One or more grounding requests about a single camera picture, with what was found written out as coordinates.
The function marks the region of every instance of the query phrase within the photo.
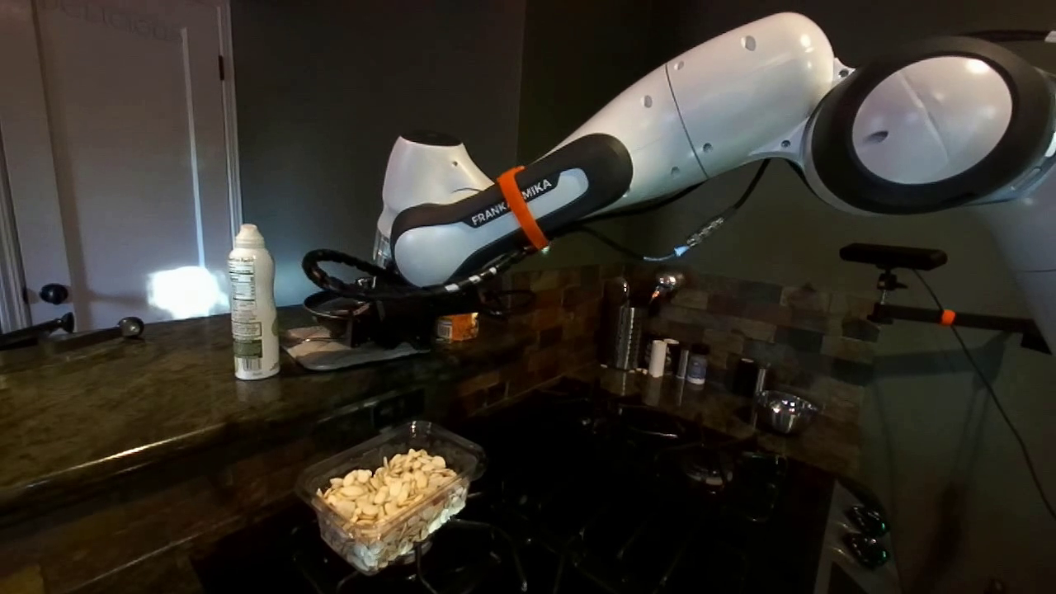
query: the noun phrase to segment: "orange band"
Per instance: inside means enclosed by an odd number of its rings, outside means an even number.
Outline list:
[[[494,178],[494,186],[499,186],[499,194],[501,194],[504,207],[519,218],[528,246],[533,246],[535,252],[541,252],[541,249],[548,249],[548,235],[537,229],[537,221],[535,221],[533,213],[528,213],[528,200],[524,200],[524,194],[523,194],[523,189],[519,189],[519,178],[515,178],[519,172],[523,172],[523,166],[504,170],[504,172]]]
[[[945,314],[939,318],[939,325],[954,328],[954,325],[958,325],[958,310],[945,310]]]

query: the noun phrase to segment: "wall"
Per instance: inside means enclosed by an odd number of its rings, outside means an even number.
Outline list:
[[[758,2],[733,0],[653,0],[646,7],[649,10],[644,12],[649,12],[649,21],[640,22],[649,28],[649,34],[637,37],[644,46],[618,46],[635,37],[607,21],[599,22],[607,28],[605,34],[594,34],[591,21],[565,28],[591,30],[588,40],[607,40],[612,34],[612,54],[618,57],[665,57],[675,46],[694,46],[716,30],[765,12]],[[799,7],[819,18],[846,62],[914,37],[1056,28],[1056,2],[1034,0],[851,0]],[[573,54],[573,46],[561,51],[537,37],[528,37],[524,42],[528,62],[533,57]],[[565,106],[591,103],[591,93],[583,93],[591,82],[572,87]],[[656,255],[728,205],[748,176],[753,172],[724,176],[661,216],[607,221],[601,229],[637,252]],[[950,263],[928,275],[928,280],[948,304],[977,314],[1028,314],[992,239],[972,213],[851,218],[809,194],[785,166],[769,170],[757,199],[682,263],[690,280],[733,276],[780,287],[801,283],[870,301],[879,275],[838,259],[838,249],[847,240],[940,249],[950,255]],[[618,255],[578,235],[559,240],[548,259],[537,259],[528,268],[578,268],[591,259],[607,261]],[[902,280],[907,290],[893,293],[893,304],[932,307],[928,290],[914,276]],[[1056,379],[1056,360],[1021,351],[1009,338],[975,331],[965,338],[1022,433],[1050,500],[1056,500],[1056,456],[1050,456],[1056,452],[1056,437],[1047,433],[1047,419],[1056,412],[1056,398],[1047,391]],[[893,512],[903,592],[959,594],[1001,585],[1009,592],[1053,592],[1056,519],[1044,512],[1009,427],[1001,419],[998,406],[987,404],[981,379],[948,331],[923,325],[879,328],[876,387],[862,423],[869,430],[862,473]]]
[[[485,172],[515,162],[523,2],[231,0],[243,218],[299,304],[309,249],[371,259],[401,131],[450,131]]]
[[[635,82],[653,57],[653,2],[533,0],[524,7],[523,158],[535,158]]]

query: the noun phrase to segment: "stove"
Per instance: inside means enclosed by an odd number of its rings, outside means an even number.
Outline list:
[[[204,592],[809,594],[832,559],[832,475],[588,384],[452,430],[485,473],[406,561],[357,573],[290,505],[208,550]]]

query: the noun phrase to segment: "dark countertop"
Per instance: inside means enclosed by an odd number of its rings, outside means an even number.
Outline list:
[[[0,352],[0,519],[67,500],[182,452],[238,442],[262,427],[316,416],[387,391],[415,391],[464,360],[515,351],[493,338],[396,363],[309,372],[287,363],[236,379],[228,318],[151,325],[143,343]]]

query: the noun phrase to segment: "kitchen utensil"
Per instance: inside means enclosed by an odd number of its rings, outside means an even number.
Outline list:
[[[797,437],[821,412],[821,406],[801,392],[764,391],[757,412],[764,430]]]

